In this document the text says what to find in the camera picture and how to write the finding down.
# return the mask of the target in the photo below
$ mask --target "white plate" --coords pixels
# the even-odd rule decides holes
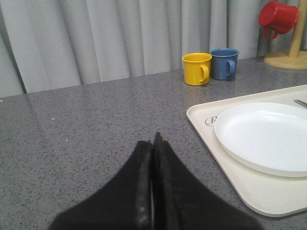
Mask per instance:
[[[307,110],[278,103],[247,103],[222,112],[214,130],[227,153],[277,176],[307,176]]]

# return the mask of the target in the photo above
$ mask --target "red mug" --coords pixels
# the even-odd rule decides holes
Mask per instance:
[[[259,14],[259,24],[264,27],[264,35],[274,39],[278,34],[289,32],[298,19],[298,9],[296,6],[288,6],[277,1],[268,2]],[[275,31],[270,36],[268,29]]]

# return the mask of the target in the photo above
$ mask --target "mug handle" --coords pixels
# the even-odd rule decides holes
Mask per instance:
[[[236,70],[236,63],[233,60],[227,60],[229,64],[229,73],[226,75],[227,78],[230,78],[230,76],[235,72]]]
[[[274,35],[273,35],[273,36],[270,36],[269,33],[268,33],[268,27],[265,27],[265,28],[264,28],[264,35],[265,35],[266,37],[270,38],[270,39],[275,39],[275,38],[277,38],[277,36],[278,36],[278,32],[275,31]]]
[[[206,65],[201,65],[203,71],[203,78],[201,79],[201,83],[204,83],[207,78],[209,78],[209,68]]]

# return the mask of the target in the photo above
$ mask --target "mug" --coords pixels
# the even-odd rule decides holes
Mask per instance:
[[[184,82],[188,85],[204,85],[210,80],[212,56],[207,53],[191,53],[182,57]]]
[[[211,78],[216,80],[230,80],[236,76],[236,64],[239,51],[232,48],[220,48],[210,51]]]
[[[296,24],[298,19],[298,9],[296,6],[270,1],[261,10],[259,14],[259,24],[264,27],[264,35],[274,39],[278,34],[289,32]],[[268,29],[275,31],[271,36]]]

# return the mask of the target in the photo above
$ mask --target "tray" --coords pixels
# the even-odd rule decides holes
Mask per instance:
[[[283,217],[307,210],[307,177],[282,177],[249,168],[224,151],[214,122],[225,109],[244,103],[273,102],[302,108],[294,99],[307,101],[307,85],[262,92],[192,106],[187,116],[218,162],[242,201],[252,210],[269,217]]]

